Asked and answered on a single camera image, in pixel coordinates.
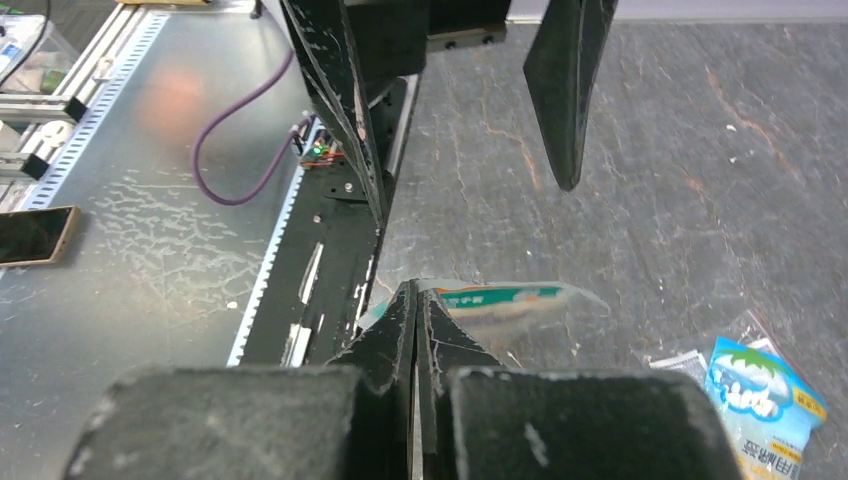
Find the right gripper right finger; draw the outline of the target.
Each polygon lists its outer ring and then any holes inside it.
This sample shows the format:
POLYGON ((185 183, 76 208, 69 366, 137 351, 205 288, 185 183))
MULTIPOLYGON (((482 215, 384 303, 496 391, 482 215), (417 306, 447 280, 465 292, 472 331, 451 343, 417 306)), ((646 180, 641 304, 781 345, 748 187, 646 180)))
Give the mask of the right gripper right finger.
POLYGON ((510 368, 419 294, 427 479, 737 479, 721 419, 664 370, 510 368))

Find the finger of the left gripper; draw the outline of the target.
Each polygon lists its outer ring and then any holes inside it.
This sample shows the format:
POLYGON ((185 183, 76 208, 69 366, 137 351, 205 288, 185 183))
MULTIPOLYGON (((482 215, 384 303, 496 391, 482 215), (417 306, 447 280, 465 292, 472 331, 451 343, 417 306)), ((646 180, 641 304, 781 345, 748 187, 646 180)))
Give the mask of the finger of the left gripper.
POLYGON ((341 143, 377 225, 389 201, 369 90, 425 65, 425 1, 284 1, 292 45, 313 105, 341 143))
POLYGON ((559 188, 581 178, 591 95, 617 0, 552 0, 523 65, 559 188))

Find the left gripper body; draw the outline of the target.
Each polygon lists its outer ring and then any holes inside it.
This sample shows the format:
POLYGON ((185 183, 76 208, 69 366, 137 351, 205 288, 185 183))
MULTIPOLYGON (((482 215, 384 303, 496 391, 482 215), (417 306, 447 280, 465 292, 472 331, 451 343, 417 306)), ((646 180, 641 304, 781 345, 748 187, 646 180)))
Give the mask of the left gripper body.
POLYGON ((503 42, 511 0, 432 0, 427 52, 503 42))

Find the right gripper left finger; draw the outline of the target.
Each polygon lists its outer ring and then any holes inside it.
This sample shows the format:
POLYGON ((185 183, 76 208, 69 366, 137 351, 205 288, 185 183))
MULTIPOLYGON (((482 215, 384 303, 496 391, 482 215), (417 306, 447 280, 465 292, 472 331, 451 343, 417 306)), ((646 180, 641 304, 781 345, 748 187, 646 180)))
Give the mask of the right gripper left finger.
POLYGON ((406 479, 418 286, 322 365, 148 368, 100 397, 66 479, 406 479))

